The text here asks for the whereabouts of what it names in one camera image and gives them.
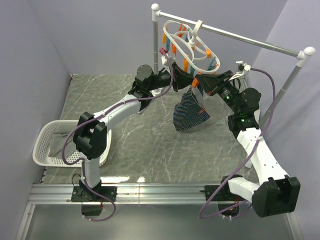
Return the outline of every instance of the laundry basket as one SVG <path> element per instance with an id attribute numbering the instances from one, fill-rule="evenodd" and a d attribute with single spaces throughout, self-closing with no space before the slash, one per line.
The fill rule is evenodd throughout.
<path id="1" fill-rule="evenodd" d="M 38 135 L 35 142 L 32 157 L 36 164 L 41 166 L 50 167 L 81 167 L 81 162 L 77 162 L 74 165 L 66 165 L 62 159 L 56 157 L 49 157 L 50 152 L 50 141 L 52 134 L 61 127 L 73 126 L 76 127 L 78 124 L 77 120 L 56 120 L 51 121 L 45 125 Z M 100 166 L 104 164 L 107 160 L 107 156 L 110 150 L 111 143 L 111 130 L 106 135 L 106 148 L 103 154 L 100 156 Z M 74 162 L 80 157 L 79 152 L 76 150 L 72 155 L 70 155 L 66 161 L 68 163 Z"/>

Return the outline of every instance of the black and white robotic arm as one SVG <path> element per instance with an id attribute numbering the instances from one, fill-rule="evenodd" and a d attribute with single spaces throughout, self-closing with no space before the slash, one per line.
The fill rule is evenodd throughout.
<path id="1" fill-rule="evenodd" d="M 289 177 L 282 169 L 265 140 L 260 136 L 261 130 L 254 113 L 259 109 L 261 94 L 254 88 L 247 88 L 240 92 L 230 83 L 233 76 L 231 71 L 217 75 L 197 74 L 194 77 L 179 68 L 175 62 L 172 63 L 172 68 L 174 72 L 172 86 L 176 92 L 188 87 L 196 78 L 209 96 L 218 94 L 226 102 L 233 111 L 233 115 L 228 117 L 229 129 L 248 155 L 259 140 L 256 151 L 251 157 L 259 184 L 250 182 L 240 175 L 234 175 L 222 190 L 251 202 L 260 217 L 294 211 L 300 183 L 296 177 Z M 85 112 L 81 115 L 78 125 L 112 109 L 99 120 L 79 128 L 73 137 L 76 149 L 84 159 L 79 185 L 88 195 L 92 193 L 87 189 L 84 180 L 93 190 L 97 191 L 101 187 L 99 158 L 107 146 L 107 132 L 123 119 L 146 108 L 151 100 L 143 99 L 152 97 L 152 90 L 169 86 L 171 81 L 169 71 L 169 68 L 165 68 L 158 74 L 154 74 L 149 65 L 142 65 L 137 70 L 132 89 L 123 99 L 100 112 L 94 114 Z"/>

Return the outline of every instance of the gray marble surface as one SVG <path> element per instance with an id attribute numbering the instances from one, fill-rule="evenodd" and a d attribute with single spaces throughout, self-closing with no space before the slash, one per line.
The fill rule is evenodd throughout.
<path id="1" fill-rule="evenodd" d="M 78 120 L 88 111 L 101 111 L 124 97 L 134 75 L 75 75 L 70 83 L 62 119 Z M 100 167 L 103 182 L 202 182 L 220 181 L 246 157 L 228 129 L 232 113 L 219 96 L 204 98 L 211 115 L 206 122 L 185 132 L 173 125 L 175 104 L 187 88 L 154 100 L 141 114 L 133 114 L 112 129 L 110 152 Z M 48 167 L 44 184 L 70 184 L 79 168 Z M 239 172 L 257 182 L 255 170 Z"/>

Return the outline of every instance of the purple cable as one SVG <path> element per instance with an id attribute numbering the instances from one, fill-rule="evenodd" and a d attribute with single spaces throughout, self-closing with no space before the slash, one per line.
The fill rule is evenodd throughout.
<path id="1" fill-rule="evenodd" d="M 113 105 L 112 107 L 110 107 L 110 109 L 108 109 L 107 111 L 105 111 L 104 114 L 101 114 L 100 116 L 97 116 L 89 121 L 85 121 L 83 123 L 81 123 L 80 125 L 78 125 L 75 129 L 73 129 L 69 134 L 68 136 L 66 137 L 66 140 L 63 144 L 63 147 L 62 147 L 62 150 L 61 150 L 61 156 L 62 156 L 62 160 L 63 162 L 66 164 L 66 165 L 74 165 L 76 164 L 77 162 L 79 162 L 80 160 L 85 160 L 83 157 L 79 157 L 77 160 L 75 160 L 74 162 L 67 162 L 66 160 L 66 156 L 65 156 L 65 150 L 66 150 L 66 146 L 68 144 L 68 140 L 71 138 L 71 136 L 80 128 L 82 128 L 83 126 L 89 124 L 89 123 L 92 123 L 94 122 L 95 120 L 99 120 L 103 117 L 105 117 L 107 114 L 109 114 L 112 110 L 116 109 L 117 107 L 123 105 L 123 104 L 127 104 L 127 103 L 130 103 L 130 102 L 133 102 L 133 101 L 146 101 L 146 100 L 153 100 L 153 99 L 157 99 L 157 98 L 160 98 L 162 96 L 164 96 L 165 94 L 167 94 L 167 92 L 169 92 L 170 88 L 172 87 L 173 83 L 174 83 L 174 78 L 175 78 L 175 73 L 174 73 L 174 69 L 172 67 L 172 64 L 171 64 L 171 61 L 170 59 L 168 58 L 168 56 L 166 55 L 165 51 L 160 48 L 159 52 L 164 55 L 164 57 L 166 58 L 168 64 L 169 64 L 169 68 L 170 68 L 170 73 L 171 73 L 171 79 L 170 79 L 170 84 L 169 84 L 169 87 L 161 94 L 157 95 L 157 96 L 152 96 L 152 97 L 146 97 L 146 98 L 134 98 L 134 99 L 129 99 L 129 100 L 126 100 L 126 101 L 122 101 L 122 102 L 119 102 L 115 105 Z M 112 205 L 113 205 L 113 211 L 112 213 L 105 217 L 105 218 L 101 218 L 101 219 L 92 219 L 92 218 L 89 218 L 89 217 L 85 217 L 86 219 L 92 221 L 92 222 L 102 222 L 102 221 L 105 221 L 105 220 L 108 220 L 110 219 L 116 212 L 116 204 L 108 197 L 106 196 L 103 196 L 101 194 L 99 194 L 98 192 L 94 191 L 91 189 L 91 187 L 88 185 L 88 182 L 86 180 L 86 171 L 85 171 L 85 162 L 83 161 L 82 162 L 82 173 L 83 173 L 83 177 L 84 177 L 84 184 L 86 186 L 87 189 L 89 189 L 90 192 L 92 192 L 93 194 L 97 195 L 98 197 L 100 198 L 103 198 L 105 200 L 107 200 L 108 202 L 110 202 Z"/>
<path id="2" fill-rule="evenodd" d="M 275 105 L 275 102 L 276 102 L 276 85 L 275 85 L 275 81 L 274 79 L 272 78 L 272 76 L 267 73 L 266 71 L 264 70 L 261 70 L 261 69 L 257 69 L 257 68 L 251 68 L 252 71 L 256 71 L 256 72 L 260 72 L 260 73 L 263 73 L 265 75 L 267 75 L 271 81 L 271 84 L 272 84 L 272 111 L 271 111 L 271 114 L 269 116 L 269 119 L 268 119 L 268 122 L 266 124 L 266 126 L 262 129 L 261 131 L 261 134 L 259 135 L 259 137 L 262 137 L 265 132 L 267 131 L 270 123 L 271 123 L 271 120 L 272 120 L 272 117 L 273 117 L 273 114 L 274 114 L 274 110 L 275 110 L 275 107 L 273 107 Z M 210 215 L 207 215 L 207 216 L 202 216 L 203 212 L 206 210 L 206 208 L 208 207 L 209 203 L 212 201 L 212 199 L 218 194 L 218 192 L 224 187 L 224 185 L 227 184 L 227 182 L 241 169 L 245 166 L 245 164 L 251 159 L 251 157 L 254 155 L 257 147 L 258 147 L 258 144 L 259 144 L 260 140 L 258 139 L 254 146 L 253 146 L 253 149 L 251 151 L 251 153 L 249 154 L 249 156 L 244 160 L 243 163 L 241 163 L 221 184 L 220 186 L 214 191 L 214 193 L 209 197 L 209 199 L 205 202 L 205 204 L 202 206 L 202 208 L 200 209 L 200 212 L 199 212 L 199 218 L 201 219 L 208 219 L 208 218 L 211 218 L 213 216 L 216 216 L 220 213 L 223 213 L 227 210 L 229 210 L 230 208 L 233 208 L 233 207 L 237 207 L 241 204 L 244 204 L 245 202 L 247 202 L 247 200 L 244 200 L 244 201 L 241 201 L 233 206 L 229 206 L 225 209 L 222 209 L 220 211 L 217 211 L 215 213 L 212 213 Z M 247 213 L 249 211 L 249 209 L 251 208 L 252 204 L 250 204 L 250 206 L 248 207 L 248 209 L 246 209 L 242 214 L 238 215 L 238 216 L 235 216 L 235 217 L 232 217 L 233 219 L 234 218 L 239 218 L 241 216 L 243 216 L 245 213 Z"/>

